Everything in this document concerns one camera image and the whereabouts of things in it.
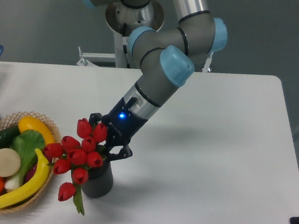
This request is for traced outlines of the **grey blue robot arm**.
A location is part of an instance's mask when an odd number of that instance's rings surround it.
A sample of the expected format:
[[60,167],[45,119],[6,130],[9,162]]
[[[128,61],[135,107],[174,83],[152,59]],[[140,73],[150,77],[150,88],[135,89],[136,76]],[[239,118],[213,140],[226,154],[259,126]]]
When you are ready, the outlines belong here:
[[132,136],[185,84],[194,71],[192,57],[222,50],[227,29],[213,18],[206,0],[173,0],[179,24],[161,31],[162,6],[156,0],[83,0],[89,7],[105,5],[109,27],[127,39],[126,52],[142,71],[109,114],[94,113],[89,122],[107,127],[103,155],[114,161],[132,155]]

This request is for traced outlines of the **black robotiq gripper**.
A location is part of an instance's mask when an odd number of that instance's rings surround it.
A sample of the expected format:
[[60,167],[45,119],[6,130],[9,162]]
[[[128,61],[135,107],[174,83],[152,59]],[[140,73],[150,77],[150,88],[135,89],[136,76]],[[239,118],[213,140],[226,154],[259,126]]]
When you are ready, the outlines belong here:
[[[88,120],[90,125],[97,125],[102,121],[107,127],[107,138],[104,144],[103,155],[106,156],[108,161],[123,160],[133,155],[129,147],[130,140],[148,121],[131,111],[131,107],[136,103],[136,99],[129,99],[126,103],[124,98],[122,98],[108,114],[102,115],[98,112],[90,114]],[[118,153],[112,154],[110,152],[115,146],[121,145],[122,148]]]

